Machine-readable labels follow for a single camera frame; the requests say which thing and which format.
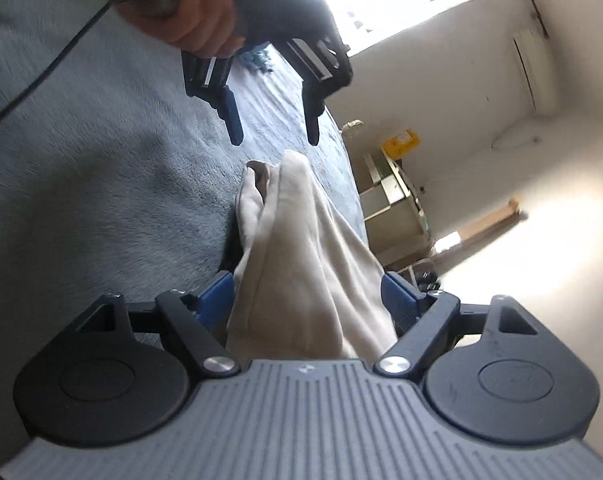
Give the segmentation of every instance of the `beige towel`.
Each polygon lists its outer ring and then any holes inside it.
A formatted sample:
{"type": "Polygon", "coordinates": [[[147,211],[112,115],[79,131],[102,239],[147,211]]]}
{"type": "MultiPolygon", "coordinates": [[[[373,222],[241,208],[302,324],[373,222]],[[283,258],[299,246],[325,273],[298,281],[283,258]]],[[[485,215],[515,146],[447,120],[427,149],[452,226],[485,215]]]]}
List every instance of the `beige towel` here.
{"type": "Polygon", "coordinates": [[[397,337],[377,259],[339,214],[308,159],[250,161],[236,199],[244,256],[227,348],[252,358],[354,358],[372,364],[397,337]]]}

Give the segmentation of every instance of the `gray rug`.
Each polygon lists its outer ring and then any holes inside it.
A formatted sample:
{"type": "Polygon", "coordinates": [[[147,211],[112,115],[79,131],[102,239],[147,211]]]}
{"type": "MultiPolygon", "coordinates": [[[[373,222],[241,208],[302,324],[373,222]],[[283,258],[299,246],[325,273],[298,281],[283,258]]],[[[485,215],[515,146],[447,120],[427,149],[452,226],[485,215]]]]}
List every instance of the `gray rug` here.
{"type": "MultiPolygon", "coordinates": [[[[0,1],[0,108],[104,0],[0,1]]],[[[0,126],[0,463],[26,441],[14,411],[20,367],[104,291],[150,300],[220,264],[244,163],[305,153],[365,237],[341,136],[321,118],[307,144],[296,74],[235,67],[246,139],[184,94],[179,52],[114,11],[0,126]]]]}

